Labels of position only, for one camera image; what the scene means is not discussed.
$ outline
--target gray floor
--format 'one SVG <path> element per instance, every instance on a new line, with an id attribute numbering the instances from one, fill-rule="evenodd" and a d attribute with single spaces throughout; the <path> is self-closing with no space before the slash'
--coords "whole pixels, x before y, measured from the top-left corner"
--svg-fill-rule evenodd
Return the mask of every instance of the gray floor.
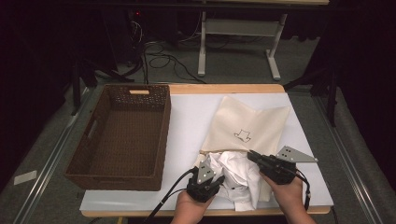
<path id="1" fill-rule="evenodd" d="M 252 37 L 233 36 L 230 44 L 217 49 L 223 45 L 223 40 L 217 38 L 208 43 L 211 48 L 207 49 L 206 75 L 199 77 L 206 83 L 289 83 L 304 72 L 318 43 L 317 40 L 299 42 L 294 38 L 282 40 L 276 52 L 282 79 L 273 81 L 263 54 L 265 49 L 270 48 L 271 39 L 252 41 Z M 180 44 L 178 48 L 164 43 L 155 44 L 148 48 L 148 53 L 158 53 L 162 49 L 163 53 L 175 56 L 196 76 L 196 42 Z M 150 83 L 196 83 L 180 78 L 191 78 L 180 64 L 174 67 L 173 62 L 168 63 L 166 58 L 151 55 L 147 56 L 147 60 L 158 67 L 148 68 Z M 127 69 L 120 64 L 121 71 Z M 130 77 L 136 82 L 143 82 L 142 71 Z M 84 94 L 87 100 L 76 116 L 71 116 L 71 90 L 65 94 L 66 103 L 49 120 L 14 175 L 37 170 L 37 179 L 16 186 L 13 179 L 9 181 L 0 196 L 0 223 L 89 223 L 92 220 L 79 212 L 84 190 L 64 178 L 64 169 L 78 144 L 101 87 L 114 81 L 99 78 L 99 82 L 96 89 L 89 89 Z M 394 191 L 364 144 L 342 93 L 339 91 L 337 95 L 336 127 L 333 128 L 323 116 L 326 99 L 311 97 L 309 88 L 298 86 L 288 94 L 308 142 L 319 159 L 319 168 L 334 200 L 338 223 L 396 223 L 392 212 L 396 205 Z M 318 223 L 337 223 L 333 212 L 313 217 Z M 117 221 L 116 217 L 102 218 L 96 223 Z"/>

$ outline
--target hand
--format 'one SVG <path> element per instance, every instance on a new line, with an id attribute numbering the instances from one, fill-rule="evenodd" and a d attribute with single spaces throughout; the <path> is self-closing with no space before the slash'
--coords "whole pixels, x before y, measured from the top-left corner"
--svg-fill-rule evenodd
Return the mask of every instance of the hand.
<path id="1" fill-rule="evenodd" d="M 304 208 L 303 180 L 294 177 L 293 181 L 288 185 L 278 185 L 263 173 L 260 173 L 260 175 L 271 186 L 276 201 L 279 203 L 280 209 L 285 214 L 289 224 L 316 223 L 306 213 Z"/>
<path id="2" fill-rule="evenodd" d="M 172 224 L 196 224 L 201 221 L 207 207 L 213 201 L 212 197 L 206 203 L 198 203 L 190 197 L 186 190 L 177 196 L 177 204 Z"/>

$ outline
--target white fabric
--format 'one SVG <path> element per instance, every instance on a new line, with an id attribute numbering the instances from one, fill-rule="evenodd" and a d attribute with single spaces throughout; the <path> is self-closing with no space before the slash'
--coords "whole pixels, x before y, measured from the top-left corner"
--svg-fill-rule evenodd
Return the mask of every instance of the white fabric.
<path id="1" fill-rule="evenodd" d="M 225 96 L 201 150 L 252 149 L 264 155 L 275 154 L 289 112 L 289 106 L 254 110 Z M 254 210 L 258 201 L 269 201 L 271 188 L 260 178 L 257 165 L 248 160 L 246 153 L 226 151 L 207 157 L 218 176 L 226 176 L 218 195 L 233 201 L 236 211 Z M 199 155 L 195 164 L 204 160 L 206 156 Z"/>

